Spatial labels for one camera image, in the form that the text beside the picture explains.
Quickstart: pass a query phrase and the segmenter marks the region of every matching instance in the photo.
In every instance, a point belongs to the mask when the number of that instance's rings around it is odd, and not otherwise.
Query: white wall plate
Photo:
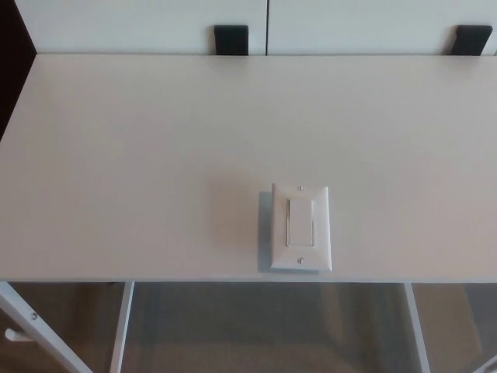
[[[331,270],[328,187],[273,184],[271,268]]]

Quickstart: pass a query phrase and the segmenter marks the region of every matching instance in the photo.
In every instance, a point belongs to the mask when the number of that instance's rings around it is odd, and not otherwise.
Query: white table
[[[38,55],[0,144],[0,277],[497,281],[496,78],[494,58]],[[269,270],[273,182],[329,187],[332,272]]]

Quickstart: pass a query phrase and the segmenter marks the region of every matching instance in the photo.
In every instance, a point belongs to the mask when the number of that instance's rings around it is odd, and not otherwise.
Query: white surface
[[[266,52],[266,0],[16,0],[38,52],[212,54],[215,24]]]
[[[420,373],[430,373],[428,354],[426,353],[425,340],[422,336],[421,322],[419,321],[418,308],[416,306],[416,299],[412,284],[404,284],[405,298],[407,301],[409,316],[412,324],[412,331],[418,351]]]
[[[328,188],[299,185],[273,184],[271,268],[331,270]],[[297,211],[292,211],[295,204]],[[306,212],[292,222],[296,218],[292,215]]]
[[[269,54],[441,54],[459,24],[496,27],[497,2],[271,0]]]
[[[495,81],[494,58],[38,55],[0,276],[497,281]],[[271,184],[302,180],[329,186],[333,272],[273,274]]]
[[[130,321],[131,306],[133,304],[134,282],[124,284],[123,299],[117,321],[116,339],[110,362],[109,373],[120,373],[123,365],[124,348],[126,346],[127,325]]]
[[[92,373],[78,355],[6,282],[0,282],[0,309],[70,373]]]

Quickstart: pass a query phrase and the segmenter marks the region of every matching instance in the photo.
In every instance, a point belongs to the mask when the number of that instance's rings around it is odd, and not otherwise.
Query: switch plate
[[[271,268],[331,270],[328,187],[273,184]]]

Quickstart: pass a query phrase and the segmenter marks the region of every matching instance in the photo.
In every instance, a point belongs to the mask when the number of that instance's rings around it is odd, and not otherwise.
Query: table leg
[[[55,357],[71,373],[92,373],[78,355],[44,322],[9,283],[0,281],[0,309],[23,328],[27,336]]]
[[[126,343],[127,324],[130,320],[131,303],[133,301],[134,282],[127,282],[124,285],[123,300],[121,301],[121,310],[119,321],[117,322],[116,339],[114,341],[114,350],[109,373],[120,373],[123,363],[124,345]]]

